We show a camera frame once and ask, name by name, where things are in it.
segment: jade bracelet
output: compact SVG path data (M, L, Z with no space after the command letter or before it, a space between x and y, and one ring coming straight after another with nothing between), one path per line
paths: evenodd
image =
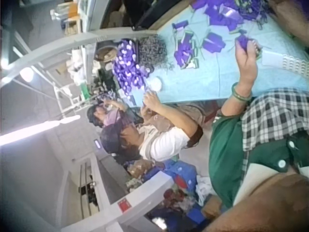
M235 98L237 98L238 100L240 100L240 101L249 102L249 101L251 100L251 98L252 98L252 92L250 93L250 96L247 97L247 98L245 98L245 97L239 95L239 94L236 92L236 90L235 90L235 86L236 86L237 84L238 84L238 82L236 82L236 83L234 83L234 84L232 85L232 94L233 94L233 96L234 96Z

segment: green jacket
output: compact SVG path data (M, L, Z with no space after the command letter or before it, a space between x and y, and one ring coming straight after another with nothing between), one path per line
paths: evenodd
M245 153L242 149L241 115L221 117L213 125L210 143L209 174L211 183L223 201L230 208L242 181L242 167ZM256 146L249 153L248 166L257 163L278 172L287 172L288 165L279 166L281 160L294 163L300 168L309 166L309 139L305 131L286 139Z

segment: plaid shirt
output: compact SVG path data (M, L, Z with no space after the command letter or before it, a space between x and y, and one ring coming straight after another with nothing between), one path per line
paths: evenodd
M256 146L287 138L299 131L309 134L309 92L278 88L256 98L242 116L243 177L249 152Z

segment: factory floor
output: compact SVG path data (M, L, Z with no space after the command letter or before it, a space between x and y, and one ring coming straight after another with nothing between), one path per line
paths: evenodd
M208 159L211 133L211 130L204 130L204 135L197 146L183 149L179 154L180 160L196 166L197 174L200 176L209 176Z

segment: white shirt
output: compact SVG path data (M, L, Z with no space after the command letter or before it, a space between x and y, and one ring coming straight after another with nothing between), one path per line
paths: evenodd
M146 158L145 149L149 141L158 133L155 126L142 126L139 133L145 133L144 142L140 146L140 154ZM180 128L173 127L167 132L161 133L151 144L150 154L156 161L164 161L177 155L181 149L187 146L190 138Z

